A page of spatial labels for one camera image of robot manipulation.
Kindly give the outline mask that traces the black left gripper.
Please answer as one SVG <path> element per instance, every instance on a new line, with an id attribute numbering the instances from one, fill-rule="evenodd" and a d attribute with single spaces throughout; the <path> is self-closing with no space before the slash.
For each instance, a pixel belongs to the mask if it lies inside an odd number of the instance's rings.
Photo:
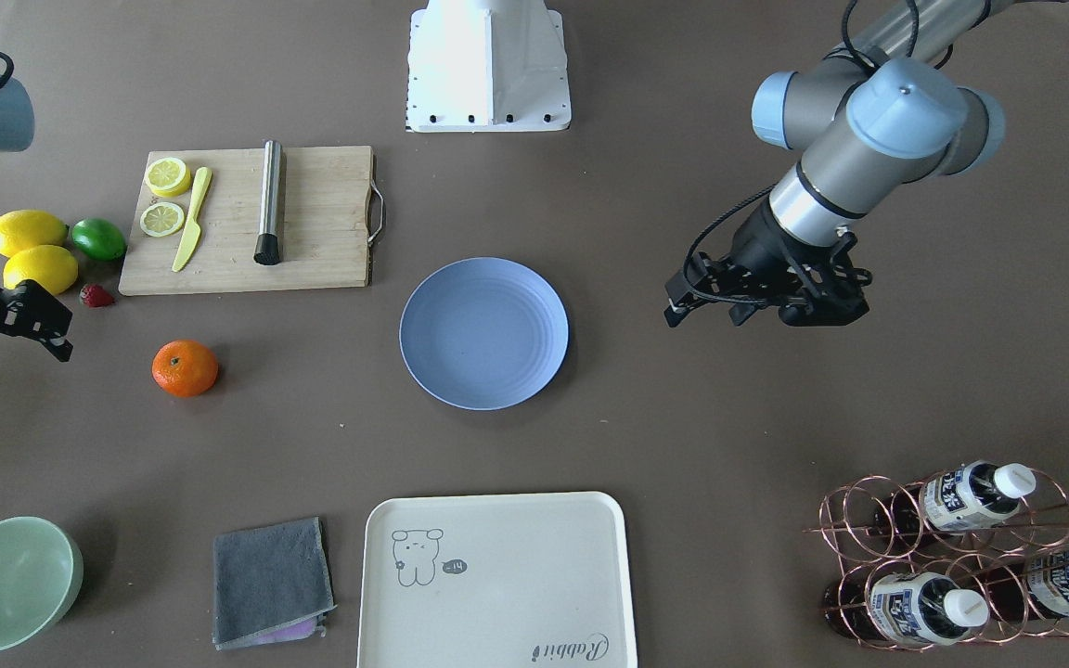
<path id="1" fill-rule="evenodd" d="M 794 239 L 784 231 L 768 201 L 760 203 L 740 226 L 731 240 L 729 265 L 733 279 L 729 319 L 742 326 L 766 299 L 790 296 L 802 288 L 803 265 L 818 265 L 818 247 Z"/>

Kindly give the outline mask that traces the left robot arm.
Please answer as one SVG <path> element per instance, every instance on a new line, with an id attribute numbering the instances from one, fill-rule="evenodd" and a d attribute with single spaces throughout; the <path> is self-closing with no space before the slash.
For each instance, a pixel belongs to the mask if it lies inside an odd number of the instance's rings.
<path id="1" fill-rule="evenodd" d="M 775 308 L 785 325 L 845 326 L 869 311 L 872 274 L 850 258 L 854 226 L 897 187 L 967 173 L 1007 133 L 1000 102 L 942 72 L 956 38 L 1006 1 L 903 1 L 841 41 L 814 71 L 773 73 L 753 129 L 797 161 L 770 187 L 729 253 L 710 267 L 715 298 L 742 325 Z"/>

